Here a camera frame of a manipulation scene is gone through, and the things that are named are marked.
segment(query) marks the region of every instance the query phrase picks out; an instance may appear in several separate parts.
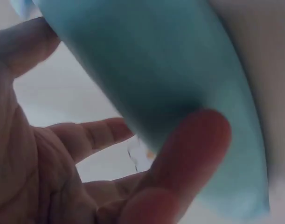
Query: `skin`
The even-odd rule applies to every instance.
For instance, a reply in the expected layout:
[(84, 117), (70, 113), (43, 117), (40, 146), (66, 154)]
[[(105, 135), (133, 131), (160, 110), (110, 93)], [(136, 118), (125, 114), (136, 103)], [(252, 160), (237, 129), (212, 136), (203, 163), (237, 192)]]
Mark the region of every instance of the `skin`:
[(0, 223), (177, 223), (226, 153), (227, 120), (210, 110), (190, 114), (149, 171), (81, 183), (78, 162), (132, 133), (121, 118), (29, 125), (13, 82), (59, 43), (43, 18), (0, 31)]

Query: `light blue fabric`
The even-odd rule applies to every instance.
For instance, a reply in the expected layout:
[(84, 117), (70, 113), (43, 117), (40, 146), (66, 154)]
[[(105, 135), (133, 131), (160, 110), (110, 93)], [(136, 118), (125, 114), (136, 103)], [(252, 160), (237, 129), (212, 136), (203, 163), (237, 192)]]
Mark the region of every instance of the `light blue fabric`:
[(10, 0), (16, 13), (23, 19), (27, 19), (34, 9), (32, 0)]
[(190, 112), (222, 112), (224, 162), (198, 198), (226, 217), (269, 211), (264, 143), (244, 71), (205, 0), (34, 0), (87, 73), (154, 152)]

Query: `palm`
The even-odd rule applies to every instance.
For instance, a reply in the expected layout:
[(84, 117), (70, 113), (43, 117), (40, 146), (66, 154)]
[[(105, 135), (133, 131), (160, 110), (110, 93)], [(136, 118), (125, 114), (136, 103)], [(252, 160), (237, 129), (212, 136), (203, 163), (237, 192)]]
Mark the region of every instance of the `palm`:
[[(145, 175), (82, 184), (75, 164), (132, 133), (119, 118), (47, 128), (28, 124), (13, 81), (45, 60), (58, 44), (42, 18), (0, 31), (0, 223), (113, 224), (120, 219), (126, 224), (137, 212), (150, 211), (137, 203), (140, 200), (150, 200), (146, 204), (156, 213), (142, 223), (170, 223), (172, 218), (162, 221), (168, 218), (166, 210), (172, 217), (182, 214), (221, 161), (229, 142), (228, 123), (212, 111), (190, 116)], [(214, 145), (199, 143), (204, 134)], [(190, 146), (199, 144), (204, 146), (195, 156)], [(207, 159), (209, 153), (215, 157)], [(203, 171), (206, 164), (209, 169)]]

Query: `teal plastic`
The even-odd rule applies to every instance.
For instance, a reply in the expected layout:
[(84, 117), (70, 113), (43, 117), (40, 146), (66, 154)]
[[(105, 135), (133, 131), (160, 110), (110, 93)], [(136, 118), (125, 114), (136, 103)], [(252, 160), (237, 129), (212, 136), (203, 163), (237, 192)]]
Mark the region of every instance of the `teal plastic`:
[(240, 61), (205, 0), (35, 0), (130, 128), (158, 152), (200, 107), (223, 113), (232, 143), (199, 198), (227, 217), (269, 211), (264, 143)]

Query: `white surface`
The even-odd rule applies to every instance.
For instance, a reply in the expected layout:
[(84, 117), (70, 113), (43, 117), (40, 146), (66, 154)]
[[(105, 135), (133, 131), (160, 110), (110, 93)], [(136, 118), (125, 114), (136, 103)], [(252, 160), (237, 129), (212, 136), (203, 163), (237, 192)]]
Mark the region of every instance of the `white surface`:
[[(20, 20), (8, 1), (0, 0), (0, 29), (18, 22)], [(94, 121), (118, 115), (63, 44), (48, 61), (18, 79), (14, 86), (18, 100), (33, 125)], [(77, 168), (85, 182), (112, 180), (135, 172), (127, 154), (127, 143), (91, 156)], [(284, 197), (271, 195), (273, 217), (253, 224), (285, 224), (285, 184), (279, 186), (273, 191)], [(181, 224), (190, 223), (238, 224), (221, 219), (197, 202), (181, 221)]]

